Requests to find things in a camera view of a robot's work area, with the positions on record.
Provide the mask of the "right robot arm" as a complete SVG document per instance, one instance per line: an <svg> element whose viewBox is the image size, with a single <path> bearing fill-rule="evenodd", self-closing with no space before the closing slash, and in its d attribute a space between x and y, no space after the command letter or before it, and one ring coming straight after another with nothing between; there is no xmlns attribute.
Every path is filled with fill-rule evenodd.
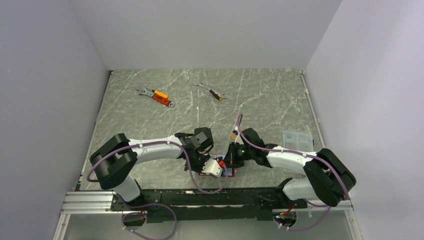
<svg viewBox="0 0 424 240"><path fill-rule="evenodd" d="M341 160L328 148L317 152L302 152L268 143L252 128L242 132L234 129L230 134L224 162L230 168L240 168L245 161L259 166L282 168L304 177L288 177L272 193L272 201L287 208L297 200L318 199L326 206L336 207L348 199L349 191L357 180Z"/></svg>

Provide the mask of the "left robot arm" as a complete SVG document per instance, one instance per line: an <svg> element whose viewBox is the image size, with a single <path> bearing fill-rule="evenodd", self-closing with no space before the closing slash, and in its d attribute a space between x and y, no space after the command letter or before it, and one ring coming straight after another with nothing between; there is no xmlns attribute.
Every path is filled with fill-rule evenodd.
<svg viewBox="0 0 424 240"><path fill-rule="evenodd" d="M118 133L90 156L92 169L88 176L94 173L103 190L116 192L129 209L137 210L143 205L144 196L141 187L129 176L135 165L183 159L186 171L220 177L223 168L209 156L213 146L212 131L207 127L149 140L129 139L124 133Z"/></svg>

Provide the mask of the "red leather card holder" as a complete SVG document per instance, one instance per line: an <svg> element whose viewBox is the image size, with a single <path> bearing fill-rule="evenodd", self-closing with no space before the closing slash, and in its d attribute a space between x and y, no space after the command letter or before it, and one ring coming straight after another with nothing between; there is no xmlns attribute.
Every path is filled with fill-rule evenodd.
<svg viewBox="0 0 424 240"><path fill-rule="evenodd" d="M224 168L221 177L235 177L235 169L234 168L230 168L230 167L224 167L225 163L224 163L224 158L225 155L224 154L212 154L210 155L210 159L214 159L217 160L219 162L219 164ZM202 174L201 172L198 173L198 176L209 176L209 175L205 175Z"/></svg>

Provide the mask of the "orange gold card stack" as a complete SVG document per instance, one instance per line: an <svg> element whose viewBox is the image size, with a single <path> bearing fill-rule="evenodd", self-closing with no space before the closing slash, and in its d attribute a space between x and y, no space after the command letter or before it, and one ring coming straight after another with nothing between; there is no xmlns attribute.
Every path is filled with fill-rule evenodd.
<svg viewBox="0 0 424 240"><path fill-rule="evenodd" d="M233 130L230 134L230 137L235 140L238 137L238 131Z"/></svg>

